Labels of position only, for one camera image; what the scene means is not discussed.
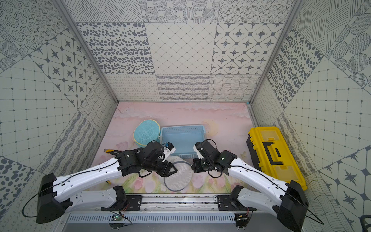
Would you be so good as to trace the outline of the white mesh laundry bag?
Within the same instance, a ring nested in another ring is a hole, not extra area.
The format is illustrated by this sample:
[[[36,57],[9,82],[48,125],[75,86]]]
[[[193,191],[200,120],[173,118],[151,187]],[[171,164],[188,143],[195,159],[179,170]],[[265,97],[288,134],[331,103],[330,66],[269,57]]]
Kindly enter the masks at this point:
[[[172,192],[185,190],[193,177],[191,164],[178,156],[169,156],[167,161],[174,165],[177,172],[169,177],[160,177],[161,184]]]

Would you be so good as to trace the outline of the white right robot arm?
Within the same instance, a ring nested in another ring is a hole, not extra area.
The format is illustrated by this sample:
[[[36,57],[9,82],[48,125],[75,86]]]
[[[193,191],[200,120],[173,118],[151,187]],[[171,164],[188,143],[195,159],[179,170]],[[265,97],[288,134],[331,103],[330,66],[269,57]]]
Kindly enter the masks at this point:
[[[197,142],[193,149],[198,155],[193,160],[194,173],[215,171],[239,179],[257,190],[252,192],[236,187],[230,195],[235,205],[270,213],[293,232],[302,230],[309,203],[299,183],[271,177],[227,150],[219,152],[207,140]]]

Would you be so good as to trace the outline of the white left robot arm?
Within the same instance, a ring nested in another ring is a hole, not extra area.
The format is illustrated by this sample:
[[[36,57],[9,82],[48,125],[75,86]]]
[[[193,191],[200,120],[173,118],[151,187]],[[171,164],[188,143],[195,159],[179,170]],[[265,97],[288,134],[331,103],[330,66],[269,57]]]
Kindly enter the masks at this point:
[[[149,175],[155,172],[161,177],[170,177],[177,169],[167,158],[175,151],[172,143],[162,145],[157,141],[134,150],[107,149],[105,152],[113,158],[102,164],[66,176],[44,176],[37,195],[36,223],[49,223],[67,212],[86,208],[121,211],[132,206],[139,209],[142,198],[136,197],[137,202],[131,203],[122,186],[106,191],[88,191],[88,188],[131,174],[139,175],[142,170]]]

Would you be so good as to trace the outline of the turquoise mesh laundry bag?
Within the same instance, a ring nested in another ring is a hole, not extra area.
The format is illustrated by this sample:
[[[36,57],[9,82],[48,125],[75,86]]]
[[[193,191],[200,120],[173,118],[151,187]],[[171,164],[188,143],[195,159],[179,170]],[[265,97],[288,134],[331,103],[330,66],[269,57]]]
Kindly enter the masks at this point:
[[[159,142],[160,125],[155,120],[141,122],[133,133],[134,142],[139,147],[145,147],[151,141]]]

